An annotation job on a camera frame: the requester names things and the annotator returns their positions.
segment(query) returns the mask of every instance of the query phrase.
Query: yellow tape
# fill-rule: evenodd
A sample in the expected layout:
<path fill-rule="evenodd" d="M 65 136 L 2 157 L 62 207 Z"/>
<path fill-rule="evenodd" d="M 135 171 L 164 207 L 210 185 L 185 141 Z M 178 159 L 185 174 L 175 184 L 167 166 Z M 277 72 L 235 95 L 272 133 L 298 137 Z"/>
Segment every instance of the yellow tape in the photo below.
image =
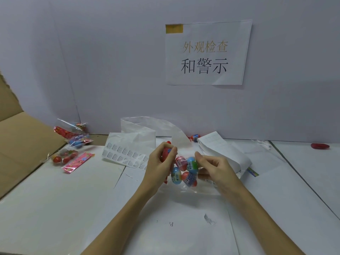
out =
<path fill-rule="evenodd" d="M 166 34 L 183 33 L 183 24 L 165 25 Z"/>

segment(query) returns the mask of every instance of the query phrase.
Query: left hand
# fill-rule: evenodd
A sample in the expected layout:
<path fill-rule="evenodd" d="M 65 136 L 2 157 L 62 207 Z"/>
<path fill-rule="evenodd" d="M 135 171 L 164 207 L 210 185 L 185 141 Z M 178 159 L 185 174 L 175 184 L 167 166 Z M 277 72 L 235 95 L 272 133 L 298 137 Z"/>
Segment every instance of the left hand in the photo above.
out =
<path fill-rule="evenodd" d="M 164 148 L 171 148 L 167 159 L 162 163 L 160 161 Z M 162 185 L 165 178 L 170 174 L 175 164 L 177 148 L 166 142 L 162 142 L 149 156 L 145 175 L 140 184 L 140 188 L 150 191 L 151 195 L 155 195 L 158 188 Z"/>

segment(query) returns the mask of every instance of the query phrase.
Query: right hand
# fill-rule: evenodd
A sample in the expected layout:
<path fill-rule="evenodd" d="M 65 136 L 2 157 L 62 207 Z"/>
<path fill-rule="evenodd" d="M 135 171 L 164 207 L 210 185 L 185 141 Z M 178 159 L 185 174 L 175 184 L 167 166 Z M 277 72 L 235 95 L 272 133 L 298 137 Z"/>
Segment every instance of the right hand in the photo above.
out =
<path fill-rule="evenodd" d="M 198 164 L 204 167 L 198 173 L 199 179 L 213 180 L 222 196 L 232 203 L 240 197 L 245 186 L 236 176 L 226 158 L 202 156 L 198 152 L 195 152 L 195 158 Z"/>

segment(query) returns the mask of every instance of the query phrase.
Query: toy egg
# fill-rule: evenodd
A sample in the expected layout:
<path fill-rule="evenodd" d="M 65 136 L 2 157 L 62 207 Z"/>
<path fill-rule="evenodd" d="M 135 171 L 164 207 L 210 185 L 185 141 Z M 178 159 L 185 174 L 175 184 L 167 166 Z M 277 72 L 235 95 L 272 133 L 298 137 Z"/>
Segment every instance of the toy egg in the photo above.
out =
<path fill-rule="evenodd" d="M 176 160 L 175 160 L 175 163 L 176 163 L 176 166 L 182 171 L 186 171 L 187 170 L 187 160 L 182 157 L 182 156 L 179 156 L 179 157 L 176 157 Z"/>
<path fill-rule="evenodd" d="M 182 175 L 178 167 L 174 167 L 171 171 L 171 180 L 174 184 L 180 184 L 182 182 Z"/>
<path fill-rule="evenodd" d="M 196 162 L 196 159 L 194 157 L 190 157 L 187 159 L 187 170 L 190 173 L 197 174 L 198 173 L 198 164 Z"/>
<path fill-rule="evenodd" d="M 194 142 L 198 142 L 197 139 L 200 138 L 201 136 L 198 134 L 192 135 L 190 139 L 192 139 Z"/>
<path fill-rule="evenodd" d="M 190 173 L 190 172 L 184 172 L 182 174 L 182 180 L 188 187 L 196 187 L 197 186 L 197 180 L 196 180 L 196 174 Z"/>
<path fill-rule="evenodd" d="M 165 159 L 167 159 L 167 157 L 168 157 L 170 151 L 171 151 L 171 148 L 165 147 L 165 148 L 163 149 L 163 154 L 162 154 L 162 159 L 161 159 L 161 162 L 162 162 L 162 163 L 165 161 Z"/>

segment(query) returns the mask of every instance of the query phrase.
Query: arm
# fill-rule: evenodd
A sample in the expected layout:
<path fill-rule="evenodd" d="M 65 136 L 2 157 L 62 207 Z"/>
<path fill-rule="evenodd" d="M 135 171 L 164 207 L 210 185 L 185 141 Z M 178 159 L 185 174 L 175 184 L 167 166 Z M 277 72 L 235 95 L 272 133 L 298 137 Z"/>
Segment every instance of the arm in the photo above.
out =
<path fill-rule="evenodd" d="M 245 188 L 225 158 L 202 156 L 198 152 L 195 157 L 205 168 L 199 172 L 199 178 L 215 181 L 221 195 L 248 221 L 267 255 L 304 255 Z"/>
<path fill-rule="evenodd" d="M 172 150 L 167 159 L 161 163 L 160 158 L 165 147 L 172 148 Z M 177 148 L 165 142 L 150 154 L 144 178 L 137 191 L 104 230 L 82 252 L 82 255 L 119 255 L 122 252 L 142 208 L 155 195 L 164 179 L 169 175 L 176 154 Z"/>

